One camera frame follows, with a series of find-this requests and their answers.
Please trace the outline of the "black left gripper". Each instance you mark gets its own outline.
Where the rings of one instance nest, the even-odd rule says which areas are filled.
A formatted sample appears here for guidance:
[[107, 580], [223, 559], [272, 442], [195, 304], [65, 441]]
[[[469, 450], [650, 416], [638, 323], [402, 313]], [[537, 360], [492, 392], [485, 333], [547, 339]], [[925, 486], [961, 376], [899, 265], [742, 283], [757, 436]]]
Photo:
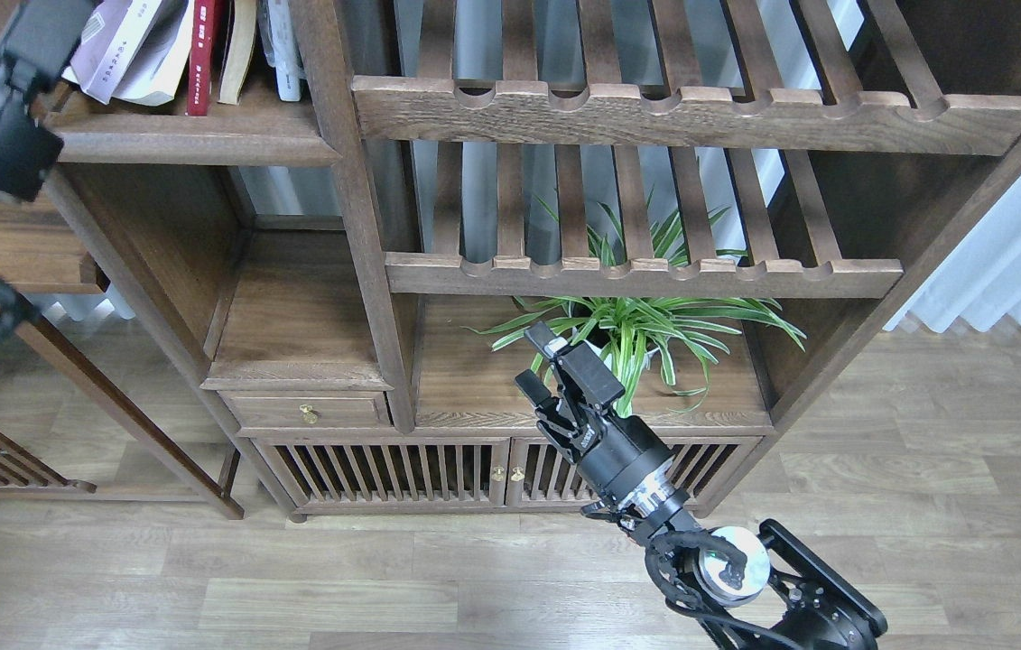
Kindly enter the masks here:
[[0, 37], [0, 192], [35, 201], [63, 140], [30, 114], [69, 65], [97, 1], [23, 1]]

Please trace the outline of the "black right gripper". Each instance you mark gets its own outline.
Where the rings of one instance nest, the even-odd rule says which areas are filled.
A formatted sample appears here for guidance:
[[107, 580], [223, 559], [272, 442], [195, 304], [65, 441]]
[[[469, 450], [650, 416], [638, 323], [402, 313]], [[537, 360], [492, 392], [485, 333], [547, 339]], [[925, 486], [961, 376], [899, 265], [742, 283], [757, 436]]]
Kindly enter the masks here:
[[538, 428], [571, 464], [607, 509], [633, 507], [651, 515], [667, 501], [675, 501], [675, 486], [667, 477], [670, 448], [639, 417], [621, 417], [612, 406], [625, 395], [605, 362], [585, 342], [571, 344], [542, 321], [524, 333], [569, 395], [586, 404], [561, 402], [543, 380], [531, 370], [515, 376], [515, 385], [534, 405]]

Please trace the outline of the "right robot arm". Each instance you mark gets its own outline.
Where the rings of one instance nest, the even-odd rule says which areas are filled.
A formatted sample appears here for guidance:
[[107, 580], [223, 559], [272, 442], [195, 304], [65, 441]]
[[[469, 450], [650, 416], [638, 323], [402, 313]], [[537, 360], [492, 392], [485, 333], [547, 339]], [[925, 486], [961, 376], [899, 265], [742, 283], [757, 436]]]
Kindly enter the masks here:
[[888, 621], [786, 527], [704, 528], [671, 481], [670, 448], [614, 404], [625, 388], [585, 344], [543, 322], [525, 336], [557, 380], [515, 378], [539, 431], [597, 501], [585, 517], [621, 528], [644, 550], [647, 573], [674, 612], [699, 622], [721, 649], [874, 649]]

